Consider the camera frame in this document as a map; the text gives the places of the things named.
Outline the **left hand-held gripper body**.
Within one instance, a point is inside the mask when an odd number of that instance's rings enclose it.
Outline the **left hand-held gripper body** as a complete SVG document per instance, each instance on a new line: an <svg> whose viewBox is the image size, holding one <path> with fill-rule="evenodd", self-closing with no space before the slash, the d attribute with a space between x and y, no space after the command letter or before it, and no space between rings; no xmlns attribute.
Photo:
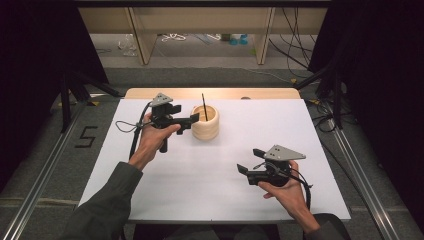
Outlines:
<svg viewBox="0 0 424 240"><path fill-rule="evenodd" d="M150 103L152 125L158 129L167 128L170 125L176 124L176 120L171 113L173 99L163 93L158 93Z"/></svg>

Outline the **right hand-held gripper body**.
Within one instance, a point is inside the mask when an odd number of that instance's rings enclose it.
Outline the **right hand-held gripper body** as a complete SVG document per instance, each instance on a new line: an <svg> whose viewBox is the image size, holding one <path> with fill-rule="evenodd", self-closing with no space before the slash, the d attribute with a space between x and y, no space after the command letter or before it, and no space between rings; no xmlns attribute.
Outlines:
<svg viewBox="0 0 424 240"><path fill-rule="evenodd" d="M265 151L263 163L254 167L253 171L246 174L250 185L257 185L259 182L268 182L273 186L282 187L290 179L294 179L302 184L304 180L292 175L292 168L289 165L290 160L305 159L306 156L297 151L288 149L281 145L274 145L268 151Z"/></svg>

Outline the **wooden cylindrical holder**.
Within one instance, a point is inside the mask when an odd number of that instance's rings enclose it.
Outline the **wooden cylindrical holder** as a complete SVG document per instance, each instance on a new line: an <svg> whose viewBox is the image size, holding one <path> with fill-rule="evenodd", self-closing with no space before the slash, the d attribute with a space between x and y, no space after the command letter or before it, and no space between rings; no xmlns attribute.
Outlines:
<svg viewBox="0 0 424 240"><path fill-rule="evenodd" d="M208 141L214 139L219 134L220 115L218 110L206 105L196 106L192 110L193 114L199 114L199 120L192 125L192 134L199 140Z"/></svg>

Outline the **black pen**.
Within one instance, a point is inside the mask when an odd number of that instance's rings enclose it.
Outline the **black pen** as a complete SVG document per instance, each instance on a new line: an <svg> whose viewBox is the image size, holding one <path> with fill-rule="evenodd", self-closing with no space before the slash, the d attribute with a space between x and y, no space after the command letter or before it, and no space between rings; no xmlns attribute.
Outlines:
<svg viewBox="0 0 424 240"><path fill-rule="evenodd" d="M206 108L206 103L205 103L205 98L203 93L201 93L201 97L202 97L202 105L204 110L205 121L207 122L209 119L208 119L208 113L207 113L207 108Z"/></svg>

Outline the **person's right hand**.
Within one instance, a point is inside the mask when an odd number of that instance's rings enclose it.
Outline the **person's right hand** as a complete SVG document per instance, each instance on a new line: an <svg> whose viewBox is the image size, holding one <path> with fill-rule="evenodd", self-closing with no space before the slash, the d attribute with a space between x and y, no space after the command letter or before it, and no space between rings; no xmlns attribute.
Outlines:
<svg viewBox="0 0 424 240"><path fill-rule="evenodd" d="M266 191L265 199L275 197L298 223L312 224L314 217L307 209L300 183L291 179L285 186L276 187L267 182L259 182L258 186Z"/></svg>

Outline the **person's left hand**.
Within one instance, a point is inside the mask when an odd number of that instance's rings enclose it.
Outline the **person's left hand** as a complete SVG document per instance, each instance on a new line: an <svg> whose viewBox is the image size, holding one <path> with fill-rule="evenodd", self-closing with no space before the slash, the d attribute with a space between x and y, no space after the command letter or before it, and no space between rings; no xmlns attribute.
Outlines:
<svg viewBox="0 0 424 240"><path fill-rule="evenodd" d="M179 124L173 124L164 129L145 126L141 132L138 148L130 157L129 164L142 171L154 159L164 140L180 128Z"/></svg>

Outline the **clear plastic bottles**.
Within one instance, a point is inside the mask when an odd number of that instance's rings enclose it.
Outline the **clear plastic bottles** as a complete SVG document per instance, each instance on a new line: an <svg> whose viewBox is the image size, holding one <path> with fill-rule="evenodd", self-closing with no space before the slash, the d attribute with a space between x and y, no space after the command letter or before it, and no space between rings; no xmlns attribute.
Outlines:
<svg viewBox="0 0 424 240"><path fill-rule="evenodd" d="M122 52L124 56L137 56L137 47L134 43L133 35L126 34L125 37L118 42L118 49Z"/></svg>

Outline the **beige desk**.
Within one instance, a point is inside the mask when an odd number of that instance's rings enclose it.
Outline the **beige desk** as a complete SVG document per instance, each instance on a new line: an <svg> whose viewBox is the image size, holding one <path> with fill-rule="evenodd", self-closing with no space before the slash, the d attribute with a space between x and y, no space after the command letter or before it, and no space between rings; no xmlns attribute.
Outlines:
<svg viewBox="0 0 424 240"><path fill-rule="evenodd" d="M157 36L164 33L248 34L253 37L257 63L265 63L269 37L317 35L326 8L312 7L81 7L91 34L131 34L140 63L149 63Z"/></svg>

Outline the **black metal stand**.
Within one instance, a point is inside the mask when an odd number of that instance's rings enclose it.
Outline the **black metal stand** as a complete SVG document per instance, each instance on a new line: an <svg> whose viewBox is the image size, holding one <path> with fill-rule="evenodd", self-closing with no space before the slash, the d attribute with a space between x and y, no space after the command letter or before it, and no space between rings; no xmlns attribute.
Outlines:
<svg viewBox="0 0 424 240"><path fill-rule="evenodd" d="M66 70L60 81L60 96L62 103L62 130L64 133L71 125L71 104L69 93L72 93L78 102L86 103L90 99L90 94L85 88L85 84L94 86L95 88L113 96L122 97L117 90L107 86L88 75L74 71Z"/></svg>
<svg viewBox="0 0 424 240"><path fill-rule="evenodd" d="M307 77L300 84L295 84L294 88L298 91L304 87L319 80L320 83L316 89L316 96L319 99L328 98L330 94L333 95L333 109L332 116L335 125L342 129L341 123L341 75L338 73L337 65L334 63L327 64L324 68L317 71L310 77Z"/></svg>

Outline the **blue-capped clear containers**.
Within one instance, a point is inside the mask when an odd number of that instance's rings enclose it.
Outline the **blue-capped clear containers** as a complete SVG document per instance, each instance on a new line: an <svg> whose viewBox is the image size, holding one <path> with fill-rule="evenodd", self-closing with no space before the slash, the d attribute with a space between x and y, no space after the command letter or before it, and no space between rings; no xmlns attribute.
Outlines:
<svg viewBox="0 0 424 240"><path fill-rule="evenodd" d="M248 35L247 34L231 34L229 43L231 45L247 45Z"/></svg>

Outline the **black curtain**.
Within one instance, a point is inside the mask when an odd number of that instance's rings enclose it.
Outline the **black curtain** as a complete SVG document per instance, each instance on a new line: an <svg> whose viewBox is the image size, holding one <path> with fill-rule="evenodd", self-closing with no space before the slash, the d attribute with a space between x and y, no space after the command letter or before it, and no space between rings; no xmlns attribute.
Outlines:
<svg viewBox="0 0 424 240"><path fill-rule="evenodd" d="M70 71L108 81L74 0L0 0L0 191Z"/></svg>
<svg viewBox="0 0 424 240"><path fill-rule="evenodd" d="M327 65L344 39L354 115L424 233L424 0L332 0L309 69Z"/></svg>

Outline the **aluminium floor rail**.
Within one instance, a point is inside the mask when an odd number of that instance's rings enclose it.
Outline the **aluminium floor rail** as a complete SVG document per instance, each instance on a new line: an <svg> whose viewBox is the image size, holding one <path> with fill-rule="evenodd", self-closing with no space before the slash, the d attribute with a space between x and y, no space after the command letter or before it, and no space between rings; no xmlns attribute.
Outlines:
<svg viewBox="0 0 424 240"><path fill-rule="evenodd" d="M0 193L0 210L6 210L5 214L0 214L0 220L5 221L5 228L0 231L0 240L19 239L84 108L85 104L80 103L73 106L71 120L65 127L54 123L61 122L57 116L49 118L43 125L29 155Z"/></svg>
<svg viewBox="0 0 424 240"><path fill-rule="evenodd" d="M371 185L370 180L366 176L365 171L361 167L350 142L345 133L336 128L334 131L335 139L346 158L347 164L352 172L359 193L374 221L376 227L383 240L399 240L399 235L394 228L393 222L380 201L377 193Z"/></svg>

